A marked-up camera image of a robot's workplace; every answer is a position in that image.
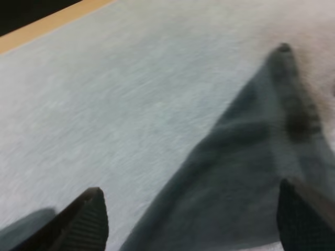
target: yellow edge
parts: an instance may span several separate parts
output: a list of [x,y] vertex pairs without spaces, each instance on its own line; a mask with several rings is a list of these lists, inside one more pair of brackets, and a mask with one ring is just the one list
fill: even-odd
[[78,19],[114,0],[82,0],[50,16],[0,37],[0,54],[31,41],[57,27]]

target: gray fabric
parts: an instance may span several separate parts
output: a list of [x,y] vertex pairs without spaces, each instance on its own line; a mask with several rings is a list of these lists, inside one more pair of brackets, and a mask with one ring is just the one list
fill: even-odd
[[335,2],[119,0],[0,57],[0,228],[101,186],[108,250],[278,43],[333,145]]
[[280,181],[335,199],[335,161],[282,45],[191,152],[122,251],[237,250],[278,241]]

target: gray textured surface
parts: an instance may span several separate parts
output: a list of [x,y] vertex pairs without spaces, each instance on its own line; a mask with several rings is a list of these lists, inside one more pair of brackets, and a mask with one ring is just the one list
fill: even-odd
[[0,227],[100,186],[117,250],[279,42],[335,138],[323,0],[119,0],[0,58]]

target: dark gray cloth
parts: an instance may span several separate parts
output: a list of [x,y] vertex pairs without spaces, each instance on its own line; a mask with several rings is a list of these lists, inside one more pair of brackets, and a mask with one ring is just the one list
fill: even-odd
[[278,241],[283,177],[333,197],[333,155],[287,44],[274,50],[190,153],[122,251],[232,250]]

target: light gray carpet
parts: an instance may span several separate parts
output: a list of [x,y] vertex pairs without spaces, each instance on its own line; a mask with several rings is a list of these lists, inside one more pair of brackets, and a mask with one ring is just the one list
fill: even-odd
[[283,41],[298,52],[335,146],[334,8],[332,0],[119,0],[2,55],[0,228],[100,186],[108,250],[117,250]]

